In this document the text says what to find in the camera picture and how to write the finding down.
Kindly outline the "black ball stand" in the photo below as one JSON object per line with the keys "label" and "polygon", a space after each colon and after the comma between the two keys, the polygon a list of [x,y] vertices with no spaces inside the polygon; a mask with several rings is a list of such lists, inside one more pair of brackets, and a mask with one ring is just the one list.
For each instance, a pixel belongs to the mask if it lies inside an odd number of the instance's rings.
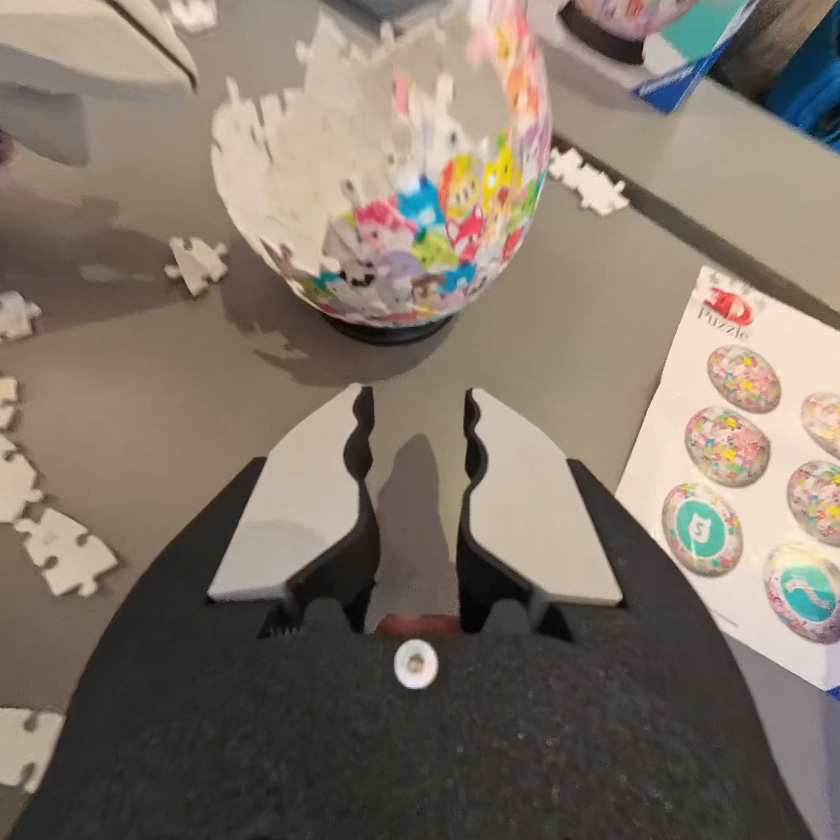
{"label": "black ball stand", "polygon": [[321,318],[336,332],[351,340],[374,346],[400,347],[432,338],[441,333],[450,323],[456,321],[458,315],[449,315],[444,318],[402,327],[373,326],[366,322],[348,322],[325,313],[321,315]]}

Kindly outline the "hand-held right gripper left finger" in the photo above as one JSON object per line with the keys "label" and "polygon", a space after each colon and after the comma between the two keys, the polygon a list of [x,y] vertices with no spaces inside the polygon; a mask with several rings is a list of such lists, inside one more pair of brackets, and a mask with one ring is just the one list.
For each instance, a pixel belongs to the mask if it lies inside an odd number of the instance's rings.
{"label": "hand-held right gripper left finger", "polygon": [[375,581],[380,533],[365,480],[373,390],[349,385],[269,451],[211,582],[214,602],[348,605]]}

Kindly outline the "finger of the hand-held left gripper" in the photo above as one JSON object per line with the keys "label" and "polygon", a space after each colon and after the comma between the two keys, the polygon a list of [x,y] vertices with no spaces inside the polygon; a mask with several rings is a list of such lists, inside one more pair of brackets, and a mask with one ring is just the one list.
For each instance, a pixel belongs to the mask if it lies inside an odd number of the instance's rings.
{"label": "finger of the hand-held left gripper", "polygon": [[83,100],[74,93],[1,90],[2,165],[18,146],[61,165],[88,165],[91,151]]}
{"label": "finger of the hand-held left gripper", "polygon": [[198,84],[192,56],[150,1],[2,1],[1,78],[95,98]]}

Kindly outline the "blue plastic crate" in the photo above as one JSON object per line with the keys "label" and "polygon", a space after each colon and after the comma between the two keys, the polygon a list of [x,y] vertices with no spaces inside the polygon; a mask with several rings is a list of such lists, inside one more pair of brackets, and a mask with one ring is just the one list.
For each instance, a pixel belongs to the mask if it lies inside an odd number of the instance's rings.
{"label": "blue plastic crate", "polygon": [[764,104],[776,117],[839,152],[839,3],[793,55]]}

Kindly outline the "teal puzzle box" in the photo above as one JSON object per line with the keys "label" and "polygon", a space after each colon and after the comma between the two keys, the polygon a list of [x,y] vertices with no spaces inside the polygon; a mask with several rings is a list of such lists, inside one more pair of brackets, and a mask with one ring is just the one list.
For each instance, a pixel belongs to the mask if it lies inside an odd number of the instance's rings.
{"label": "teal puzzle box", "polygon": [[551,70],[575,68],[670,114],[753,14],[748,1],[531,1]]}

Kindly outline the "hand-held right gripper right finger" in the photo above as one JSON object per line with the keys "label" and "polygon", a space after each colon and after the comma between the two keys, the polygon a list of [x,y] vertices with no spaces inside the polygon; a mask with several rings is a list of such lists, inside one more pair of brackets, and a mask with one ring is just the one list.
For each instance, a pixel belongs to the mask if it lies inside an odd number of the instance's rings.
{"label": "hand-held right gripper right finger", "polygon": [[618,606],[621,587],[560,446],[484,389],[465,394],[464,433],[457,570],[471,597]]}

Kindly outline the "puzzle instruction leaflet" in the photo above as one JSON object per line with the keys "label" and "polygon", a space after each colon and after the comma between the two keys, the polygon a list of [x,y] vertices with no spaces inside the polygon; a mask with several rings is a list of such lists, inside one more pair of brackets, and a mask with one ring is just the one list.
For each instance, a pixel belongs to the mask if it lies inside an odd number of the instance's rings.
{"label": "puzzle instruction leaflet", "polygon": [[838,331],[705,266],[616,496],[723,633],[838,699]]}

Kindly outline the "colourful puzzle ball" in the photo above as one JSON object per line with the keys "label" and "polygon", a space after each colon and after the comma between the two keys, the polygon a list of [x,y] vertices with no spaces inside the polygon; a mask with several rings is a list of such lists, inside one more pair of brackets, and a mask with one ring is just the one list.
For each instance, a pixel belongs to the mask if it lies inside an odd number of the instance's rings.
{"label": "colourful puzzle ball", "polygon": [[231,222],[301,301],[402,327],[458,315],[523,245],[553,121],[522,2],[451,2],[377,45],[320,13],[296,87],[228,77],[211,166]]}

